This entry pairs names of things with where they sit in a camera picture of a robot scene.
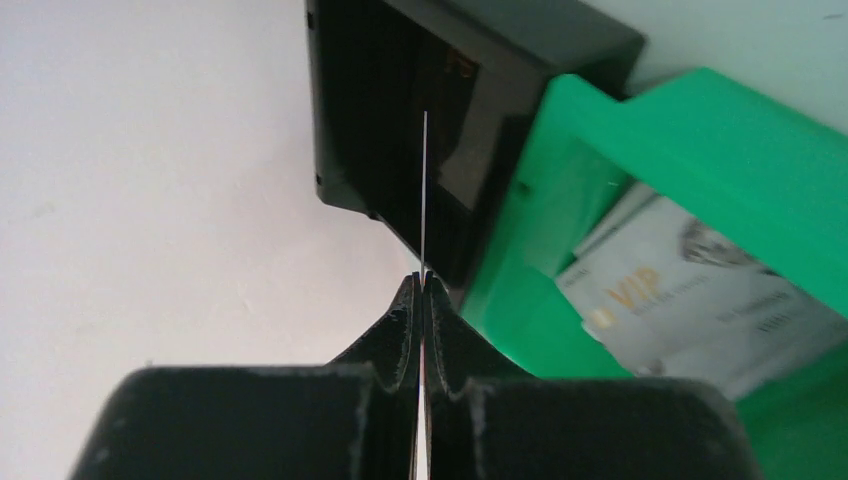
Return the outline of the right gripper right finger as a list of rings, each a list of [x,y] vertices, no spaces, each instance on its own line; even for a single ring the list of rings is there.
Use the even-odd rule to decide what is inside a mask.
[[[423,381],[434,479],[758,479],[735,408],[703,383],[542,379],[474,330],[442,282],[423,286]]]

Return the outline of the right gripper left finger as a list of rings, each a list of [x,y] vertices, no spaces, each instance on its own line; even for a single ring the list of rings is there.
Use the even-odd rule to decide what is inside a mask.
[[[407,479],[421,284],[318,366],[153,366],[105,402],[75,479]]]

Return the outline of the dark grey credit card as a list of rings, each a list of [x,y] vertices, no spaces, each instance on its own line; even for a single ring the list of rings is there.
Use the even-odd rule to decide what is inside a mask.
[[[420,279],[422,284],[426,283],[426,227],[427,227],[427,184],[428,184],[428,135],[429,115],[423,111],[422,117],[422,151],[421,151],[421,185],[420,185]]]

